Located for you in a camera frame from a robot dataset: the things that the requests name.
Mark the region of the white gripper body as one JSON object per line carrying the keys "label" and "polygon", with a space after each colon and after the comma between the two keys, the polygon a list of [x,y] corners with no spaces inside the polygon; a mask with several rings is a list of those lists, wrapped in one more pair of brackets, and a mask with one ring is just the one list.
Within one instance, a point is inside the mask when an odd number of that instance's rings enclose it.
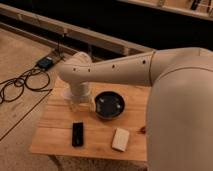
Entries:
{"label": "white gripper body", "polygon": [[88,83],[70,84],[62,91],[62,97],[73,103],[87,103],[91,97]]}

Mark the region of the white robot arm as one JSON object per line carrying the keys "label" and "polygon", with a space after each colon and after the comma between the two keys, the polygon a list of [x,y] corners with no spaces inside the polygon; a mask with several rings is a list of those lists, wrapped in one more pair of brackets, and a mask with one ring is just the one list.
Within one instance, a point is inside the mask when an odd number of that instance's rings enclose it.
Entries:
{"label": "white robot arm", "polygon": [[157,50],[96,63],[78,52],[59,76],[73,100],[85,97],[90,82],[149,86],[148,171],[213,171],[213,51]]}

